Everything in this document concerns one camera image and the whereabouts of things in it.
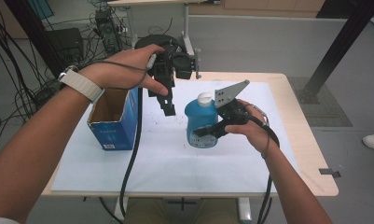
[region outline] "person's right hand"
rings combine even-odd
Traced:
[[[257,109],[253,108],[251,104],[245,102],[244,100],[238,100],[242,105],[244,105],[247,112],[260,119],[262,122],[265,122],[262,113],[260,113]],[[228,125],[225,127],[225,132],[227,133],[236,133],[236,134],[244,134],[250,144],[261,154],[266,154],[266,149],[268,145],[268,133],[263,130],[261,127],[256,125],[253,121],[249,120],[244,125]],[[269,144],[275,144],[273,140],[270,139]]]

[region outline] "person's left hand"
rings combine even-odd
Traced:
[[[158,51],[164,51],[164,49],[157,45],[149,45],[141,49],[127,49],[113,55],[106,61],[145,69],[151,55]],[[80,73],[101,88],[128,89],[145,76],[144,71],[109,63],[94,63],[81,70]],[[150,76],[145,76],[139,87],[147,88],[160,95],[168,94],[167,89]]]

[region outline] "forearm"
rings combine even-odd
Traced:
[[[331,223],[324,208],[274,142],[270,142],[266,163],[288,223]]]
[[[85,96],[65,87],[1,150],[0,217],[24,221],[89,103]]]

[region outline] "white bottle cap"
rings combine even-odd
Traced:
[[[200,106],[206,107],[211,104],[212,96],[210,92],[202,92],[198,96],[198,104]]]

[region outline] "electronic equipment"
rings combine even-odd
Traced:
[[[96,10],[94,19],[98,34],[103,39],[104,49],[107,55],[113,55],[121,51],[119,33],[111,17],[111,9]]]
[[[67,64],[83,60],[84,42],[77,28],[46,31],[50,43]]]
[[[175,115],[172,102],[172,87],[174,87],[173,75],[175,73],[177,78],[190,79],[192,71],[195,71],[196,78],[199,78],[198,60],[194,57],[190,57],[189,54],[187,54],[185,46],[168,35],[148,35],[140,39],[136,43],[135,48],[140,49],[150,44],[161,46],[165,51],[157,52],[156,60],[147,73],[165,86],[168,94],[162,96],[149,91],[148,95],[150,97],[157,97],[160,108],[163,109],[165,116],[173,116]]]

